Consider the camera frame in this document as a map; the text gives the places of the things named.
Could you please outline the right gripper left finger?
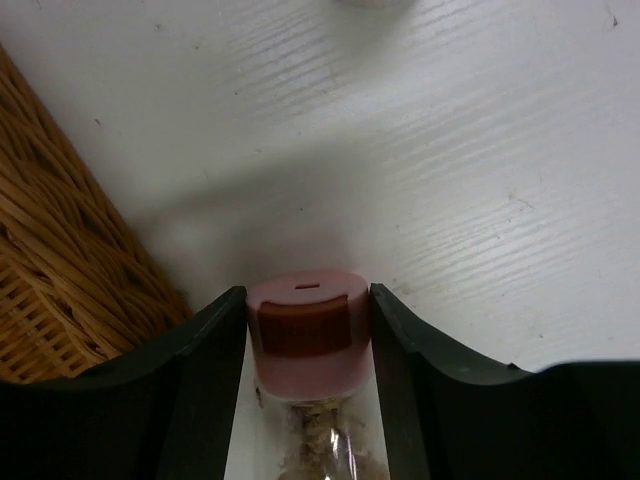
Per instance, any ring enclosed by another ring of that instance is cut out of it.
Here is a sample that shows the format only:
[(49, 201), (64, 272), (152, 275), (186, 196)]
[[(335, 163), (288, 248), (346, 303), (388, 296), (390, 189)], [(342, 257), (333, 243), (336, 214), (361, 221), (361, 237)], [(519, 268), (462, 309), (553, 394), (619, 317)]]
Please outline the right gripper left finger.
[(4, 479), (221, 479), (245, 353), (246, 290), (73, 378), (1, 385)]

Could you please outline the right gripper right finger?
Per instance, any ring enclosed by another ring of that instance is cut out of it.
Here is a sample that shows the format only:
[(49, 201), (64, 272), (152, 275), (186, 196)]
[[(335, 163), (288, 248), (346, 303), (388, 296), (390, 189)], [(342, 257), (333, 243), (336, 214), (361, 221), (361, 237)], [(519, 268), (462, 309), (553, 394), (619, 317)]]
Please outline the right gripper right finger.
[(429, 325), (370, 289), (381, 415), (394, 479), (635, 479), (637, 361), (533, 373)]

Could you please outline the pink cap spice jar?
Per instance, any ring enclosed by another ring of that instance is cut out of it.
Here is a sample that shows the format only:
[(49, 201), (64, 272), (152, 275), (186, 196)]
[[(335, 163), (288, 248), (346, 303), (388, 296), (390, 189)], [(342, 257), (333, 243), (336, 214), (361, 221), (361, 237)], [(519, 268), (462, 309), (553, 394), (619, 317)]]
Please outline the pink cap spice jar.
[(261, 413), (258, 479), (387, 479), (369, 318), (369, 284), (335, 270), (249, 289)]

